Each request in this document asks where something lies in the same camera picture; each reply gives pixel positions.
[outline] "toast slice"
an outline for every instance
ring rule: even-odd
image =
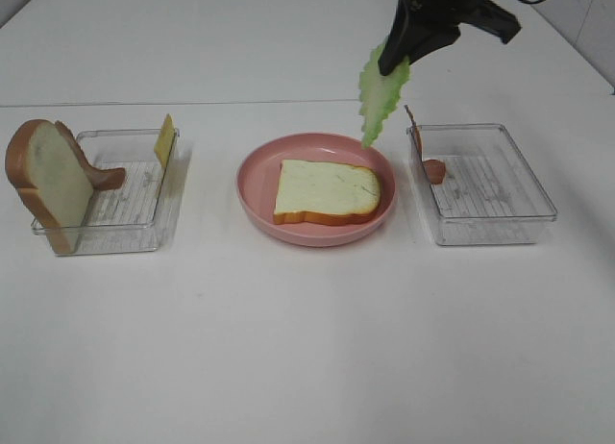
[[[71,132],[61,122],[25,122],[13,135],[5,170],[24,205],[45,228],[81,226],[94,189],[122,186],[123,168],[91,166]],[[59,255],[74,251],[77,235],[48,236]]]
[[[365,223],[381,199],[378,177],[367,167],[339,162],[283,160],[273,215],[276,225]]]

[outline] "pink bowl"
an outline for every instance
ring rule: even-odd
[[[313,223],[275,225],[273,210],[284,159],[345,162],[373,169],[381,182],[376,217],[360,225],[326,226]],[[237,193],[248,217],[277,239],[309,247],[346,244],[372,233],[392,211],[397,188],[388,160],[360,141],[334,134],[306,133],[270,141],[252,152],[237,172]]]

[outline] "transparent plastic box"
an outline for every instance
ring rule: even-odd
[[[166,169],[154,152],[160,129],[102,130],[81,132],[77,141],[87,160],[99,168],[124,167],[126,180],[118,189],[94,191],[84,222],[79,227],[44,228],[35,219],[32,232],[51,236],[64,234],[75,242],[79,256],[150,252],[157,250],[172,231],[182,186],[177,183],[177,139]]]
[[[531,244],[557,211],[499,124],[422,125],[410,139],[410,169],[439,245]],[[441,160],[446,176],[432,185],[424,160]]]

